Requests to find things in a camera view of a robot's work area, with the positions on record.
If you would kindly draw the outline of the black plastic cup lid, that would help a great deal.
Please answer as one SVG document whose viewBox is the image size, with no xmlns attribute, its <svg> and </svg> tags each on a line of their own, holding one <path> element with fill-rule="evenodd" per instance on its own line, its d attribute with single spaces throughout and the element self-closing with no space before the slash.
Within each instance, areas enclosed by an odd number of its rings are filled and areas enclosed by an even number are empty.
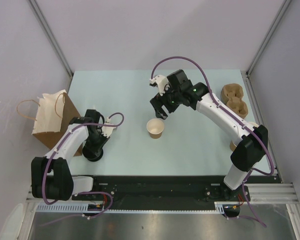
<svg viewBox="0 0 300 240">
<path fill-rule="evenodd" d="M 89 149 L 84 148 L 82 150 L 82 154 L 88 161 L 97 162 L 103 157 L 104 151 L 103 151 L 103 149 L 101 149 L 98 152 L 92 152 Z"/>
</svg>

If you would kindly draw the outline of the brown paper coffee cup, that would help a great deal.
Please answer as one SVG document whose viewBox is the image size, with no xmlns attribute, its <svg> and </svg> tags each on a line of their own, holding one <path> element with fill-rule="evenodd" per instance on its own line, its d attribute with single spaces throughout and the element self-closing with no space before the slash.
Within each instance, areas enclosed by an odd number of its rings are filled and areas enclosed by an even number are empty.
<svg viewBox="0 0 300 240">
<path fill-rule="evenodd" d="M 165 129 L 164 122 L 159 118 L 153 118 L 146 124 L 146 130 L 152 139 L 159 139 Z"/>
</svg>

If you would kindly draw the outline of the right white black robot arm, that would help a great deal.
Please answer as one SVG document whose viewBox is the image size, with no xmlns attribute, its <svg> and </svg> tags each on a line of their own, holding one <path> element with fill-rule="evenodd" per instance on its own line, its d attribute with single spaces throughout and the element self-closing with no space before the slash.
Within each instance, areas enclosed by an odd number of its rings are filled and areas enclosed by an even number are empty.
<svg viewBox="0 0 300 240">
<path fill-rule="evenodd" d="M 224 177 L 225 185 L 220 188 L 220 194 L 225 200 L 232 201 L 238 196 L 238 187 L 248 173 L 266 154 L 268 130 L 263 125 L 256 127 L 235 116 L 204 83 L 192 84 L 181 69 L 168 76 L 156 75 L 149 84 L 158 88 L 158 93 L 150 100 L 156 117 L 165 120 L 184 105 L 208 117 L 230 136 L 236 148 L 230 156 L 232 165 Z"/>
</svg>

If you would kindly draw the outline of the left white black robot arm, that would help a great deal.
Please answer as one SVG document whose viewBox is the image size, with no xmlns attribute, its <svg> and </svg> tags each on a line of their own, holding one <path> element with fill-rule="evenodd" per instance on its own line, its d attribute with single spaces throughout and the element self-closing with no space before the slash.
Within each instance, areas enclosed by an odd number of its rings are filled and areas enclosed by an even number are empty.
<svg viewBox="0 0 300 240">
<path fill-rule="evenodd" d="M 88 109 L 83 117 L 74 117 L 65 134 L 43 157 L 31 162 L 31 191 L 35 198 L 67 201 L 83 193 L 88 199 L 100 196 L 101 188 L 91 176 L 72 175 L 69 162 L 79 148 L 90 162 L 99 161 L 103 147 L 113 132 L 110 117 L 105 118 L 95 109 Z"/>
</svg>

